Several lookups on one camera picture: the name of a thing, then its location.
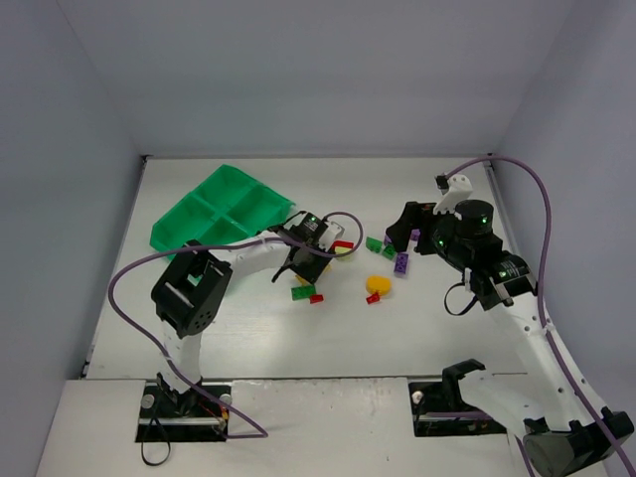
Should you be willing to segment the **yellow rectangular lego brick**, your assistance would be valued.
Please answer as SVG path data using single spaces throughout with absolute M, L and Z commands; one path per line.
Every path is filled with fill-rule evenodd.
M 331 263 L 327 264 L 325 268 L 318 274 L 317 280 L 323 276 L 325 273 L 329 272 L 332 269 Z

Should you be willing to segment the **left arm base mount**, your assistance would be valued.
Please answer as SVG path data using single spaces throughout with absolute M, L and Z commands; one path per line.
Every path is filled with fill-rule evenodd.
M 135 435 L 137 443 L 225 442 L 230 413 L 196 392 L 172 402 L 157 383 L 145 384 Z

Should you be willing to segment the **green curved lego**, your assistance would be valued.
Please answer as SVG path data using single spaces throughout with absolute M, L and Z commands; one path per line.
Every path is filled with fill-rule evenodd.
M 366 237 L 366 248 L 373 253 L 381 253 L 384 247 L 384 242 L 377 238 Z

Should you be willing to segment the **yellow oval lego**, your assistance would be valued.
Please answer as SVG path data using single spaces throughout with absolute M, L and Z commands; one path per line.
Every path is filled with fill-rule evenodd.
M 366 280 L 366 290 L 369 295 L 377 294 L 380 297 L 388 295 L 392 291 L 392 282 L 388 277 L 371 275 Z

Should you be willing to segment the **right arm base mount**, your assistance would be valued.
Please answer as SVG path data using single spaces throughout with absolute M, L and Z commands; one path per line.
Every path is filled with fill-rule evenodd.
M 481 409 L 468 404 L 453 407 L 441 381 L 409 381 L 407 388 L 415 437 L 478 437 L 507 432 Z

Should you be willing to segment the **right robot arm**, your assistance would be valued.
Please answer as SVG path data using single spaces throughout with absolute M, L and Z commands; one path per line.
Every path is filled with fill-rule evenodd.
M 470 359 L 442 372 L 438 393 L 449 409 L 474 407 L 488 414 L 521 439 L 542 476 L 568 476 L 612 455 L 634 425 L 626 412 L 607 406 L 574 362 L 540 302 L 528 265 L 504 250 L 493 233 L 493 206 L 465 200 L 449 214 L 434 208 L 406 203 L 387 229 L 391 244 L 403 252 L 418 231 L 417 253 L 437 255 L 461 272 L 460 286 L 511 341 L 538 395 L 515 392 Z

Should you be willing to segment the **green square lego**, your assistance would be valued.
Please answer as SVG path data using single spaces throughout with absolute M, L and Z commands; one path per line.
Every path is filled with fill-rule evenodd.
M 393 260 L 397 255 L 397 251 L 395 250 L 392 244 L 387 244 L 382 250 L 382 256 L 389 260 Z

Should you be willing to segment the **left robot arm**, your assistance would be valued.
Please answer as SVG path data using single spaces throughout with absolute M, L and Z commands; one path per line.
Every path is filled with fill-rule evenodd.
M 230 249 L 178 253 L 151 291 L 162 322 L 169 360 L 158 373 L 162 394 L 180 416 L 192 412 L 201 397 L 192 389 L 202 381 L 201 343 L 214 322 L 230 285 L 254 273 L 291 270 L 313 284 L 331 259 L 344 228 L 307 213 L 296 225 L 273 226 Z

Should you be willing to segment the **green lego brick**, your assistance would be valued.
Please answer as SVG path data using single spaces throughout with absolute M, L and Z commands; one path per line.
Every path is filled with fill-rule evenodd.
M 291 288 L 291 298 L 293 301 L 309 299 L 316 293 L 314 285 L 302 285 Z

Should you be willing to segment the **lime half round lego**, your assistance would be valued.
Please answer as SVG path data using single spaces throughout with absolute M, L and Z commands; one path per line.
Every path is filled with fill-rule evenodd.
M 354 256 L 353 251 L 346 247 L 335 247 L 334 252 L 336 254 L 336 259 L 340 261 L 351 261 Z

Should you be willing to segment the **green compartment tray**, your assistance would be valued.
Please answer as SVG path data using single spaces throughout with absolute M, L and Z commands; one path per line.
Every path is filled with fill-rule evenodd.
M 222 165 L 152 226 L 157 251 L 190 240 L 230 244 L 283 223 L 295 203 L 243 170 Z

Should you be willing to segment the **red lego brick centre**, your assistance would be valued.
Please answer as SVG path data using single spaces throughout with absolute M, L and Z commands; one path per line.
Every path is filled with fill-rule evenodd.
M 351 241 L 346 240 L 336 240 L 332 248 L 336 250 L 338 253 L 343 252 L 344 250 L 351 250 L 354 248 L 354 244 Z

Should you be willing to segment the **purple rectangular lego brick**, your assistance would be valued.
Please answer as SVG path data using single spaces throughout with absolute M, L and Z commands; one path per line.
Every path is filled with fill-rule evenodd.
M 396 255 L 394 274 L 396 276 L 405 276 L 408 268 L 408 254 L 406 252 L 399 252 Z

